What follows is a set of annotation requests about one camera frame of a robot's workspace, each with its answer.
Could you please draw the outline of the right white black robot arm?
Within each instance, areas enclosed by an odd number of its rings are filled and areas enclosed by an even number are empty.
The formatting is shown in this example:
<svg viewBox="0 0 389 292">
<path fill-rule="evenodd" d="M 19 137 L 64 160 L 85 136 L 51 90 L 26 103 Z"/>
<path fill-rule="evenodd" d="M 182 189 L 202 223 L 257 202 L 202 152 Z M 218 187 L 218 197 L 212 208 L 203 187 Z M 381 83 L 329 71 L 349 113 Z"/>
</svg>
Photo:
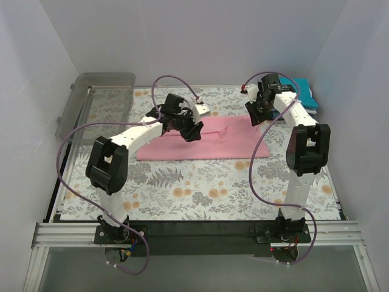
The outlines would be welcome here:
<svg viewBox="0 0 389 292">
<path fill-rule="evenodd" d="M 277 203 L 278 215 L 273 221 L 254 226 L 253 235 L 258 243 L 288 242 L 298 240 L 311 242 L 305 216 L 311 212 L 306 208 L 309 191 L 327 164 L 331 129 L 318 123 L 301 104 L 301 89 L 295 80 L 284 85 L 280 74 L 263 72 L 256 86 L 247 82 L 241 93 L 248 97 L 245 104 L 253 126 L 272 118 L 277 110 L 276 122 L 283 119 L 291 130 L 286 149 L 286 164 L 290 170 L 285 201 Z"/>
</svg>

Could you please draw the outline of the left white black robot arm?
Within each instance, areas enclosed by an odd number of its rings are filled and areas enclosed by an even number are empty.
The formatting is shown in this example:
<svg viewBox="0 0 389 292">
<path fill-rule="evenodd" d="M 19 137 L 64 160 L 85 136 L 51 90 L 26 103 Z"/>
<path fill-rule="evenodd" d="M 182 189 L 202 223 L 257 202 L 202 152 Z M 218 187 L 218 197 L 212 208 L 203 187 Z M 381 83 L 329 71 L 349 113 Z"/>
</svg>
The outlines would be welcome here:
<svg viewBox="0 0 389 292">
<path fill-rule="evenodd" d="M 210 114 L 204 102 L 185 106 L 185 99 L 167 95 L 163 104 L 145 114 L 139 125 L 110 138 L 98 137 L 92 147 L 86 176 L 96 188 L 103 213 L 98 222 L 112 241 L 126 242 L 130 236 L 128 214 L 123 206 L 122 188 L 128 178 L 128 160 L 144 145 L 176 130 L 187 142 L 198 141 L 204 126 L 202 118 Z"/>
</svg>

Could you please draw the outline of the pink t shirt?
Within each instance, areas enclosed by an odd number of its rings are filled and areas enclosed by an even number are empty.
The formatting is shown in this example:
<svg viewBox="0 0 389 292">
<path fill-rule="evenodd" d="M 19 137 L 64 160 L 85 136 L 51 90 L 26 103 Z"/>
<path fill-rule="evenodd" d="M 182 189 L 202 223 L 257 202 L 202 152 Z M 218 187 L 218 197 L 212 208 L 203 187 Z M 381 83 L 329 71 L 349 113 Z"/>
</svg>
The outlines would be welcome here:
<svg viewBox="0 0 389 292">
<path fill-rule="evenodd" d="M 137 152 L 139 161 L 249 159 L 261 137 L 249 116 L 216 116 L 202 119 L 199 141 L 186 142 L 176 130 L 153 139 Z"/>
</svg>

